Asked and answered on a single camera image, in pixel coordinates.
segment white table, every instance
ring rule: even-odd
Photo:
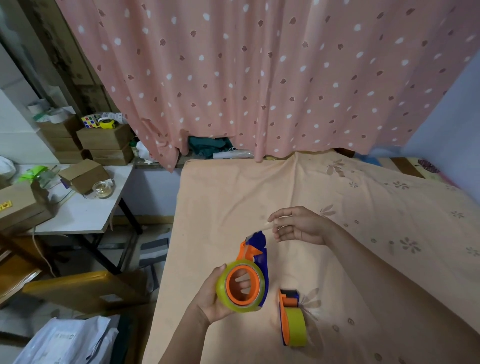
[[[65,169],[69,165],[59,166],[60,169]],[[16,165],[17,173],[12,178],[12,182],[32,167],[33,165]],[[72,192],[72,195],[66,197],[65,201],[58,203],[60,207],[53,218],[35,227],[35,235],[69,235],[79,245],[88,250],[109,272],[119,274],[121,272],[120,267],[114,265],[97,248],[101,240],[101,234],[107,230],[110,215],[119,206],[132,224],[137,235],[142,233],[142,228],[121,197],[122,190],[132,173],[133,165],[104,166],[104,168],[115,184],[112,196],[100,199],[90,196],[84,197],[79,193]],[[55,203],[65,197],[69,191],[71,190],[59,183],[49,190],[49,198]],[[26,234],[32,233],[33,229],[26,232]],[[88,241],[83,234],[94,234],[94,242]],[[124,258],[127,249],[128,247],[125,248],[122,258]]]

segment forearm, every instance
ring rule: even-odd
[[[407,363],[478,362],[478,333],[423,288],[339,226],[326,244]]]
[[[199,363],[209,325],[200,308],[190,305],[158,364]]]

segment bed sheet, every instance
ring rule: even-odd
[[[281,207],[303,205],[362,244],[480,330],[480,208],[461,190],[334,151],[286,160],[191,161],[183,169],[170,249],[143,364],[157,364],[212,269]],[[202,363],[402,363],[325,246],[266,233],[270,289],[263,308],[208,330]],[[306,348],[283,346],[278,288],[295,288]]]

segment hand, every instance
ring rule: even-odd
[[[303,207],[281,208],[268,218],[274,223],[272,232],[278,242],[302,240],[303,242],[324,245],[336,224]]]
[[[233,313],[233,311],[226,308],[216,296],[216,288],[215,288],[216,281],[221,276],[226,266],[227,266],[226,264],[223,264],[222,266],[215,268],[212,271],[212,273],[210,273],[208,278],[200,287],[200,290],[198,291],[198,293],[195,295],[194,299],[192,300],[192,303],[190,304],[200,308],[200,310],[206,316],[210,324],[214,323],[215,321],[221,320],[222,318]],[[240,291],[250,287],[251,285],[251,282],[249,279],[236,281],[236,279],[244,276],[245,274],[246,274],[246,271],[243,269],[240,269],[233,276],[233,278],[235,279],[235,282],[237,283],[237,286],[235,287],[235,289],[239,291],[235,295],[236,297],[238,297],[241,294],[244,294]]]

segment person's left hand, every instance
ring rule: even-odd
[[[220,300],[216,295],[216,287],[215,287],[216,281],[221,276],[226,266],[227,266],[226,264],[223,264],[222,266],[215,268],[212,271],[212,273],[210,273],[210,275],[202,284],[202,286],[200,287],[200,290],[195,295],[191,303],[192,305],[196,305],[197,307],[200,308],[200,310],[205,314],[210,324],[214,323],[215,321],[221,320],[222,318],[233,313],[232,310],[226,308],[220,302]],[[246,274],[246,271],[241,269],[236,272],[233,278],[237,279],[243,276],[244,274]],[[238,294],[244,294],[244,293],[240,293],[240,290],[250,287],[250,284],[251,284],[250,280],[243,280],[243,281],[237,282],[236,289],[239,291]]]

